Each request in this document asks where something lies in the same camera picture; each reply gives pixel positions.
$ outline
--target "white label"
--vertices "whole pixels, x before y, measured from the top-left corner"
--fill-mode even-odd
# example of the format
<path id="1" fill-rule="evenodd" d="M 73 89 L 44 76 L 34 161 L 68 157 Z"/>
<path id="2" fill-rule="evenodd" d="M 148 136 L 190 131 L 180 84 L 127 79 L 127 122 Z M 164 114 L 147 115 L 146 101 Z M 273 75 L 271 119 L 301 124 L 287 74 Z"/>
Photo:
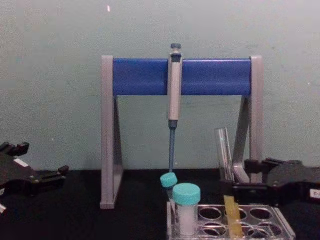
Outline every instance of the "white label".
<path id="1" fill-rule="evenodd" d="M 320 189 L 310 189 L 310 197 L 320 199 Z"/>
<path id="2" fill-rule="evenodd" d="M 22 167 L 28 167 L 29 166 L 28 164 L 26 164 L 24 161 L 22 161 L 19 158 L 16 158 L 13 161 L 15 161 L 17 164 L 20 164 Z"/>

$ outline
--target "gray stand frame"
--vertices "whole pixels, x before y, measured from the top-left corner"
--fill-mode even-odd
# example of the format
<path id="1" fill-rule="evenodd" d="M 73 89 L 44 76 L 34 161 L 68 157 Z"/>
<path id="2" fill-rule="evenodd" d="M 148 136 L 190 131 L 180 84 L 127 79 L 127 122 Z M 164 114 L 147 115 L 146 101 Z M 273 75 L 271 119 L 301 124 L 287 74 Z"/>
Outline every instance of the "gray stand frame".
<path id="1" fill-rule="evenodd" d="M 250 158 L 261 161 L 264 142 L 264 66 L 261 56 L 251 56 L 251 94 L 242 96 L 233 150 L 233 168 L 239 182 L 250 179 L 243 168 L 249 128 Z M 117 97 L 113 96 L 113 56 L 101 57 L 101 209 L 113 209 L 123 175 Z M 261 182 L 253 174 L 251 182 Z"/>

